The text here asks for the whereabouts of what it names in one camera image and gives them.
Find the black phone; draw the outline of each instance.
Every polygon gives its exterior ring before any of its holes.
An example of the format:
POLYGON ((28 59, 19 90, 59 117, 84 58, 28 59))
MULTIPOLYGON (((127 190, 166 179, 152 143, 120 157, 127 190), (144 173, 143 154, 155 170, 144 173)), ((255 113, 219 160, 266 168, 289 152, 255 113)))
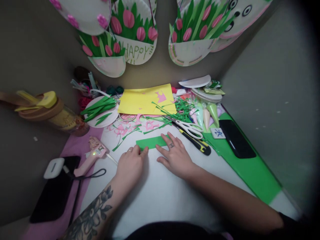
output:
POLYGON ((237 158, 254 158, 257 156, 234 121, 220 120, 219 124, 226 136, 228 144, 237 158))
MULTIPOLYGON (((64 157, 64 165, 70 172, 79 166, 80 157, 64 157)), ((48 222, 62 216, 71 191, 73 179, 63 170, 56 178, 49 179, 43 188, 37 205, 30 216, 30 223, 48 222)))

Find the arm tattoo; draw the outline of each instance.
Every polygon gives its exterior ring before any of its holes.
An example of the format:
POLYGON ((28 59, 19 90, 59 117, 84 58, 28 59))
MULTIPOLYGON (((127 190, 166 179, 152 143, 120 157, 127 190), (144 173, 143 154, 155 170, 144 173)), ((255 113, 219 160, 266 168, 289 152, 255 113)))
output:
POLYGON ((106 220, 106 212, 112 206, 106 205, 106 201, 112 197, 113 190, 109 186, 82 212, 82 214, 67 229, 63 240, 91 240, 98 234, 96 227, 101 224, 101 220, 106 220))

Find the glue gun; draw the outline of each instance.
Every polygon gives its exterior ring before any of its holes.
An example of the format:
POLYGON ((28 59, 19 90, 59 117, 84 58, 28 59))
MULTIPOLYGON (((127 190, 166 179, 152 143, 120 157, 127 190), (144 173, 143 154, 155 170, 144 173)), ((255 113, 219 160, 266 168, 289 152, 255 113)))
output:
POLYGON ((105 154, 107 154, 108 157, 114 161, 114 159, 108 154, 108 149, 96 137, 90 136, 89 144, 91 149, 90 155, 81 165, 81 167, 74 170, 73 173, 76 177, 84 176, 96 162, 96 160, 102 158, 105 154))

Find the hand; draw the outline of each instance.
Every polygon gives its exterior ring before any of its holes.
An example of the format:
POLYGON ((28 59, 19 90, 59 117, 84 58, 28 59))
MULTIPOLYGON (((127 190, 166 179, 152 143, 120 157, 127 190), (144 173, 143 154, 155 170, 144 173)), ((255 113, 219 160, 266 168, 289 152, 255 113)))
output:
POLYGON ((170 132, 168 135, 171 140, 164 134, 161 134, 161 137, 169 147, 169 151, 156 145, 157 150, 166 157, 158 157, 157 161, 161 162, 174 175, 186 179, 196 165, 192 162, 181 140, 175 138, 170 132))
POLYGON ((143 171, 143 162, 148 155, 148 147, 140 153, 140 147, 135 145, 123 153, 118 162, 118 169, 115 178, 118 179, 123 187, 133 188, 140 179, 143 171))

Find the gray wall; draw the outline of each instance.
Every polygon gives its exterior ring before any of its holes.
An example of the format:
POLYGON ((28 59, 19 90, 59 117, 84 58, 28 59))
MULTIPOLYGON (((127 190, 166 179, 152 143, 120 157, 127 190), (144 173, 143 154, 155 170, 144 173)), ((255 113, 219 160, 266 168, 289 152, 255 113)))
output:
MULTIPOLYGON (((177 84, 210 74, 216 77, 231 61, 236 51, 246 45, 273 5, 256 24, 225 50, 210 54, 187 68, 175 65, 168 53, 169 22, 176 19, 174 0, 158 1, 156 21, 159 37, 154 55, 140 66, 127 65, 120 78, 109 78, 96 70, 77 41, 75 29, 48 0, 1 1, 1 91, 26 89, 33 94, 54 90, 78 112, 77 93, 69 84, 74 67, 91 70, 102 87, 146 88, 165 83, 177 84)), ((59 156, 67 135, 45 126, 26 122, 17 114, 0 108, 2 142, 0 151, 0 225, 31 214, 45 181, 48 162, 59 156)))
POLYGON ((223 105, 306 213, 319 148, 319 63, 309 26, 282 1, 221 78, 223 105))

